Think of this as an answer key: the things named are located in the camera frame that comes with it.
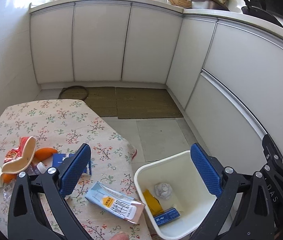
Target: white trash bin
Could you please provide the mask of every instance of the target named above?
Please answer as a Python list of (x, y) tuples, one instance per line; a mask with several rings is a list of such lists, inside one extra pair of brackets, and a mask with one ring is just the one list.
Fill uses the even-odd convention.
[[(156, 233), (165, 240), (178, 240), (196, 230), (216, 200), (200, 177), (190, 151), (140, 167), (134, 181)], [(155, 194), (155, 185), (163, 182), (169, 183), (173, 190), (168, 200)], [(175, 206), (180, 217), (157, 226), (142, 194), (146, 189), (159, 200), (164, 210)]]

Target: crumpled paper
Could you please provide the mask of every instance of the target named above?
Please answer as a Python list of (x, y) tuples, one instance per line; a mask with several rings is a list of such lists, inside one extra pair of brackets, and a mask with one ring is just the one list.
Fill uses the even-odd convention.
[(158, 197), (167, 200), (171, 197), (172, 188), (168, 183), (160, 183), (155, 186), (155, 193)]

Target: frying pan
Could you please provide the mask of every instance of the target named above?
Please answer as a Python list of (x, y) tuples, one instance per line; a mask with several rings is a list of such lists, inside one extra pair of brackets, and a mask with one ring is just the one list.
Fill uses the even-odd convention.
[(252, 6), (251, 2), (249, 0), (244, 0), (244, 1), (245, 1), (246, 6), (242, 7), (243, 14), (247, 14), (247, 15), (250, 15), (250, 16), (254, 16), (254, 17), (263, 19), (265, 21), (271, 22), (271, 23), (276, 24), (279, 27), (283, 28), (283, 26), (275, 18), (275, 16), (273, 16), (272, 14), (266, 12), (263, 9), (260, 9), (258, 7), (255, 7), (255, 6)]

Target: kitchen counter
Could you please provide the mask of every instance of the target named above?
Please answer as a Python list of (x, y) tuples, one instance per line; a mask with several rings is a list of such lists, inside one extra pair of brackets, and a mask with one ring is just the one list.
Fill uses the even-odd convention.
[[(41, 11), (46, 8), (60, 6), (62, 4), (67, 4), (67, 3), (75, 3), (75, 2), (83, 2), (83, 1), (102, 1), (102, 0), (55, 0), (52, 2), (48, 2), (45, 4), (30, 8), (29, 12), (32, 14), (32, 13)], [(267, 22), (265, 20), (262, 20), (256, 17), (252, 17), (249, 15), (241, 14), (241, 13), (222, 11), (222, 10), (208, 10), (208, 9), (182, 9), (180, 7), (176, 7), (170, 4), (166, 4), (166, 3), (162, 3), (162, 2), (158, 2), (154, 0), (106, 0), (106, 1), (123, 1), (123, 2), (130, 2), (130, 3), (139, 3), (139, 4), (151, 5), (151, 6), (158, 7), (158, 8), (164, 8), (164, 9), (174, 11), (177, 13), (182, 13), (183, 15), (200, 15), (200, 16), (211, 16), (211, 17), (218, 17), (222, 19), (228, 19), (228, 20), (244, 23), (244, 24), (259, 28), (283, 40), (283, 28), (275, 24), (272, 24), (270, 22)]]

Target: finger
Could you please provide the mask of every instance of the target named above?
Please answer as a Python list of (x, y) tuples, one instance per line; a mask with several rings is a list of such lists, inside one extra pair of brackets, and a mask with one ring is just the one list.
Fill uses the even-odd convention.
[(129, 237), (125, 233), (119, 233), (110, 238), (110, 240), (129, 240)]

